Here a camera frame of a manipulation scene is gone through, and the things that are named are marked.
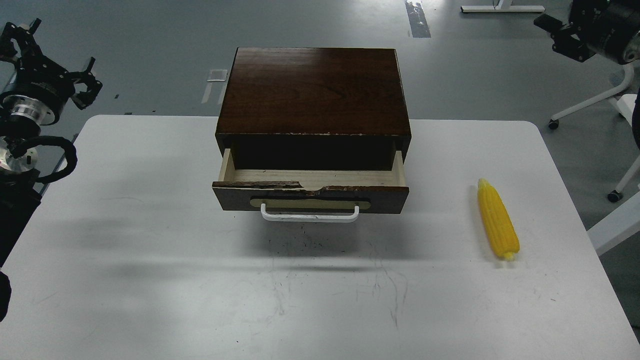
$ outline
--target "wooden box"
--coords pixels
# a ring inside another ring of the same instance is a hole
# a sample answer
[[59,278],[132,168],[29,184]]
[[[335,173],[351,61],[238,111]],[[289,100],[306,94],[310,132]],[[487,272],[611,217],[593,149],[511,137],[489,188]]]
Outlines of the wooden box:
[[216,140],[224,210],[400,213],[411,131],[396,52],[239,48]]

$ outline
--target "drawer handle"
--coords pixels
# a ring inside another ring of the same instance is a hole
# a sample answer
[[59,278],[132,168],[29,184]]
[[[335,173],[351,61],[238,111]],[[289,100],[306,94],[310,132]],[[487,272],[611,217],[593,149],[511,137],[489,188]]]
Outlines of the drawer handle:
[[360,214],[360,206],[355,205],[353,214],[349,215],[302,215],[302,214],[270,214],[267,204],[260,205],[260,212],[265,220],[293,222],[354,222]]

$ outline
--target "drawer front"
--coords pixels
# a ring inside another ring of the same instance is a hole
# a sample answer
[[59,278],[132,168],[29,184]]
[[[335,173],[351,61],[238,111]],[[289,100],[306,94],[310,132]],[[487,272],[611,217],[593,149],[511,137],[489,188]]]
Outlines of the drawer front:
[[296,181],[245,184],[216,181],[212,187],[224,210],[238,211],[258,211],[264,201],[268,208],[286,206],[269,208],[270,211],[338,213],[353,211],[353,205],[358,204],[361,213],[400,214],[409,194],[405,186],[325,186],[310,191]]

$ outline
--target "corn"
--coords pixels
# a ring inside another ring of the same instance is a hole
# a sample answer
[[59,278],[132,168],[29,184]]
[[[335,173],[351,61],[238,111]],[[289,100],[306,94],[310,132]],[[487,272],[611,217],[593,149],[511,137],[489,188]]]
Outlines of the corn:
[[493,253],[508,261],[520,251],[520,242],[498,191],[486,180],[478,180],[478,204]]

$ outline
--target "dark wooden top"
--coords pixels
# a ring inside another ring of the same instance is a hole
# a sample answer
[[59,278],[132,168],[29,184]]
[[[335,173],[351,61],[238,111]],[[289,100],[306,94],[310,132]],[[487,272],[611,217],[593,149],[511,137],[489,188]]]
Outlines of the dark wooden top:
[[243,135],[296,135],[292,143],[303,143],[300,135],[382,136],[406,154],[396,51],[238,48],[216,130],[221,152]]

